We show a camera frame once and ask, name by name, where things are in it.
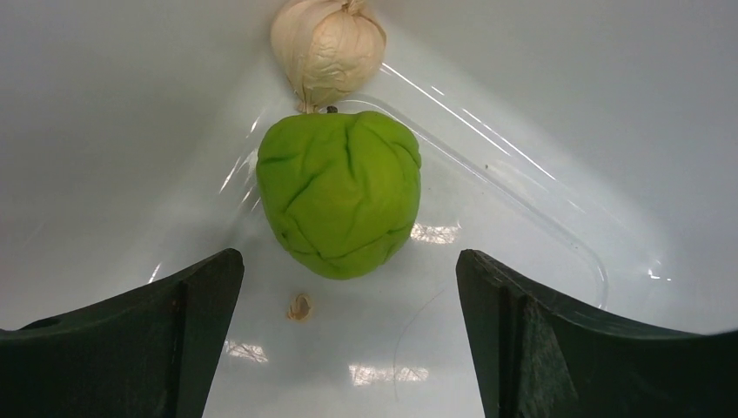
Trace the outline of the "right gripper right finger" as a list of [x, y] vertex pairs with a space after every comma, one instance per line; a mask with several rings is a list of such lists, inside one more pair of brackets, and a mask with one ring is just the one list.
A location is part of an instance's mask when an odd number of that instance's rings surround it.
[[630, 320], [478, 250], [455, 272], [486, 416], [736, 416], [736, 332]]

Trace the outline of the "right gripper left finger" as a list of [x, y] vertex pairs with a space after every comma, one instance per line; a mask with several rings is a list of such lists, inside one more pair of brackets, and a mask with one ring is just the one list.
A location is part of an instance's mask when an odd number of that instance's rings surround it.
[[1, 333], [4, 417], [199, 417], [245, 267], [228, 248], [171, 276]]

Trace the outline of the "white plastic bin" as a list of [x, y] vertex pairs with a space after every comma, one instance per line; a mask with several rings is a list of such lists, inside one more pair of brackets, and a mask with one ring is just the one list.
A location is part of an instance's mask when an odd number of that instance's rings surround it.
[[385, 60], [339, 108], [410, 127], [424, 191], [410, 241], [348, 281], [281, 249], [256, 187], [295, 107], [279, 8], [2, 2], [2, 328], [235, 248], [207, 417], [481, 417], [467, 248], [640, 322], [736, 328], [736, 2], [372, 2]]

